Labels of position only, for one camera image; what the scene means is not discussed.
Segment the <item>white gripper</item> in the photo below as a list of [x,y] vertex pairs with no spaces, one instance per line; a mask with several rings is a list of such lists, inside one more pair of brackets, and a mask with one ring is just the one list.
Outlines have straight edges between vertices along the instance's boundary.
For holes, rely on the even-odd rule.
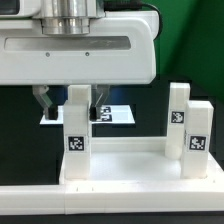
[[108,12],[85,35],[45,35],[38,20],[0,20],[0,85],[34,85],[47,120],[58,106],[46,85],[91,85],[90,120],[101,118],[109,84],[148,84],[156,76],[154,11]]

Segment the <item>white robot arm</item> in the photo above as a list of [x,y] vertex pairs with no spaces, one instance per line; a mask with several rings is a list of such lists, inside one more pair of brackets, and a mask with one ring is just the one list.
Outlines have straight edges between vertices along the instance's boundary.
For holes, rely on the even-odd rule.
[[55,85],[91,85],[100,116],[109,87],[156,76],[159,10],[142,0],[0,0],[0,85],[31,85],[45,116]]

